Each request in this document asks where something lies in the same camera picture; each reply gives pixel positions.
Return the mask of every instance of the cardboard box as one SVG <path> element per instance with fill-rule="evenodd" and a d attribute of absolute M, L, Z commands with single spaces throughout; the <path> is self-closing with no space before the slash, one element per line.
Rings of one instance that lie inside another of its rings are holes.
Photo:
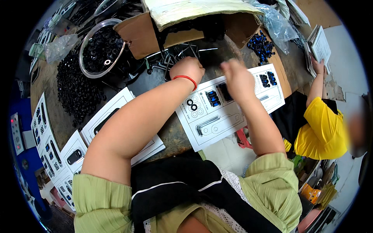
<path fill-rule="evenodd" d="M 241 0 L 143 1 L 147 12 L 126 19 L 114 27 L 129 45 L 133 56 L 141 59 L 158 52 L 159 45 L 152 19 L 159 31 L 166 27 L 205 15 L 222 14 L 226 35 L 243 48 L 260 26 L 256 15 L 263 13 Z M 191 29 L 169 33 L 163 45 L 168 48 L 180 43 L 204 38 L 202 31 Z"/>

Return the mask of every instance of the wooden table surface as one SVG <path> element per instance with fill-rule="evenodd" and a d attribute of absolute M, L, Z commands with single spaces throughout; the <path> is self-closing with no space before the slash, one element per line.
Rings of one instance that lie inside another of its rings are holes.
<path fill-rule="evenodd" d="M 201 83 L 222 76 L 223 73 L 219 69 L 219 64 L 224 60 L 236 58 L 245 64 L 247 68 L 258 66 L 259 58 L 253 52 L 253 50 L 248 49 L 246 46 L 242 49 L 238 49 L 227 36 L 225 36 L 224 40 L 217 41 L 215 43 L 206 43 L 202 40 L 193 41 L 192 43 L 198 45 L 199 49 L 213 47 L 219 48 L 218 50 L 210 50 L 203 53 L 201 52 L 200 61 L 206 68 L 206 72 Z M 289 85 L 287 86 L 290 87 L 291 92 L 296 91 L 298 88 L 304 86 L 306 83 L 312 80 L 312 76 L 306 69 L 304 53 L 301 49 L 297 48 L 294 43 L 289 43 L 290 54 L 288 55 L 285 55 L 279 51 L 278 48 L 277 50 L 278 52 L 274 48 L 276 55 L 269 59 L 269 63 L 274 64 L 278 75 L 281 73 L 285 77 L 285 81 L 288 81 Z M 69 116 L 64 111 L 57 98 L 58 90 L 56 75 L 58 63 L 47 64 L 44 61 L 39 61 L 34 70 L 38 65 L 41 68 L 39 77 L 31 85 L 31 111 L 33 114 L 41 94 L 45 92 L 51 128 L 57 145 L 60 150 L 62 150 L 68 139 L 75 132 L 75 130 L 77 130 L 77 128 L 72 126 L 73 116 Z M 128 85 L 128 88 L 135 96 L 141 95 L 142 93 L 164 83 L 163 76 L 163 70 L 154 69 L 151 75 L 148 75 L 145 70 L 135 82 Z M 119 88 L 124 87 L 123 83 L 117 82 L 115 85 Z M 97 106 L 95 112 L 100 110 L 104 104 L 116 94 L 114 90 L 107 86 L 104 86 L 104 92 L 107 95 L 107 100 L 102 101 Z M 93 116 L 94 114 L 87 116 L 80 127 L 84 127 Z M 159 158 L 178 155 L 192 149 L 188 137 L 185 134 L 175 112 L 170 116 L 165 125 L 158 132 L 158 136 L 163 141 L 166 149 L 152 156 L 149 158 L 149 160 L 156 160 Z"/>

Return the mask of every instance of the floor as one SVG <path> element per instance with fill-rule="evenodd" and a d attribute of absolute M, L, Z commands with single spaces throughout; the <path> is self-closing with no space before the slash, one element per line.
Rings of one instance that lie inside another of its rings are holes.
<path fill-rule="evenodd" d="M 207 146 L 203 152 L 207 160 L 237 176 L 243 176 L 244 169 L 256 158 L 252 149 L 239 147 L 234 134 Z"/>

